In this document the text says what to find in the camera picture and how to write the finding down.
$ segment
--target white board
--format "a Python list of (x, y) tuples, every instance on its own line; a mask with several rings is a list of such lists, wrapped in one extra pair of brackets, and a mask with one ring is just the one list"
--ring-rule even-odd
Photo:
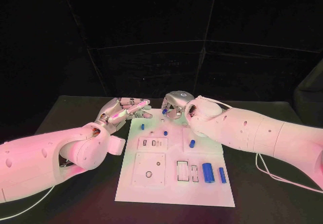
[[(192, 133), (185, 117), (172, 120), (160, 109), (149, 112), (152, 119), (131, 121), (116, 201), (235, 207), (222, 145)], [(212, 164), (214, 183), (205, 182), (204, 163)], [(227, 183), (221, 180), (219, 167), (224, 167)], [(178, 180), (178, 172), (183, 180), (189, 174), (189, 181)]]

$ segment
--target robotic arm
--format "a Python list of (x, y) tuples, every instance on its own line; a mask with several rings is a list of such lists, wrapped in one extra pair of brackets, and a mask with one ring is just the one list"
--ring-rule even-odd
[[(127, 119), (152, 118), (150, 101), (114, 98), (95, 122), (0, 145), (0, 203), (28, 197), (95, 169), (107, 153), (121, 155), (126, 140), (111, 136)], [(59, 155), (74, 164), (59, 166)]]
[(166, 94), (162, 109), (170, 119), (185, 115), (196, 135), (294, 165), (323, 189), (323, 129), (276, 120), (183, 91)]

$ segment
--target white cable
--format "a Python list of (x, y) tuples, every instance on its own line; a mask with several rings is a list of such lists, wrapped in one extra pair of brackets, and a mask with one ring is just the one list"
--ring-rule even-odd
[[(261, 161), (263, 161), (263, 164), (264, 164), (264, 167), (266, 167), (267, 172), (266, 172), (263, 169), (260, 169), (260, 167), (258, 167), (258, 155), (260, 155), (260, 157), (261, 157)], [(302, 184), (299, 184), (299, 183), (294, 183), (294, 182), (286, 180), (284, 178), (279, 177), (277, 175), (271, 174), (271, 172), (270, 172), (270, 170), (268, 170), (268, 168), (267, 168), (267, 166), (266, 166), (263, 156), (261, 156), (261, 154), (258, 154), (258, 153), (255, 154), (255, 166), (257, 166), (258, 170), (260, 170), (261, 172), (264, 172), (266, 174), (268, 174), (268, 175), (271, 176), (271, 178), (276, 179), (277, 181), (290, 183), (290, 184), (293, 184), (293, 185), (296, 185), (296, 186), (299, 186), (299, 187), (302, 187), (302, 188), (306, 188), (307, 190), (312, 190), (312, 191), (316, 191), (316, 192), (319, 192), (319, 193), (323, 193), (323, 190), (317, 190), (317, 189), (313, 189), (313, 188), (310, 188), (310, 187), (306, 187), (305, 185), (302, 185)]]
[(33, 208), (35, 206), (36, 206), (36, 204), (44, 200), (44, 198), (49, 195), (49, 193), (51, 193), (51, 191), (52, 191), (52, 189), (54, 189), (54, 187), (55, 186), (52, 186), (52, 188), (51, 188), (51, 190), (49, 190), (49, 192), (46, 193), (46, 195), (41, 198), (41, 200), (25, 210), (25, 211), (22, 211), (20, 213), (18, 213), (16, 215), (13, 215), (13, 216), (9, 216), (9, 217), (6, 217), (6, 218), (0, 218), (0, 221), (2, 220), (6, 220), (6, 219), (9, 219), (9, 218), (13, 218), (13, 217), (16, 217), (16, 216), (19, 216), (23, 212), (26, 212), (31, 208)]

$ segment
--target table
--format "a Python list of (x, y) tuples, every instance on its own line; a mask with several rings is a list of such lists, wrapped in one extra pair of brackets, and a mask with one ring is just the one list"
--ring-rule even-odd
[[(111, 98), (61, 96), (36, 134), (84, 126), (97, 118)], [(300, 123), (286, 102), (224, 101), (234, 107)], [(162, 99), (152, 99), (159, 108)], [(127, 138), (130, 121), (114, 134)], [(140, 224), (305, 224), (322, 223), (323, 195), (276, 181), (255, 167), (255, 154), (224, 146), (235, 208), (195, 205), (116, 202), (123, 155), (107, 155), (100, 167), (59, 184), (32, 210), (3, 223), (140, 223)], [(264, 156), (270, 171), (310, 187), (316, 184), (286, 162)], [(25, 210), (48, 190), (0, 204), (0, 217)]]

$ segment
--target blue block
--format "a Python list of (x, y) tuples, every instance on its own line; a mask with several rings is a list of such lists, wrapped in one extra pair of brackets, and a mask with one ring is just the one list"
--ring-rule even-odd
[(212, 170), (212, 165), (211, 163), (204, 163), (202, 164), (202, 168), (204, 168), (204, 180), (206, 183), (214, 183), (214, 170)]
[(221, 180), (222, 180), (222, 183), (227, 183), (225, 174), (224, 174), (224, 167), (219, 167), (219, 172), (221, 172)]
[(195, 140), (191, 141), (191, 148), (195, 146)]

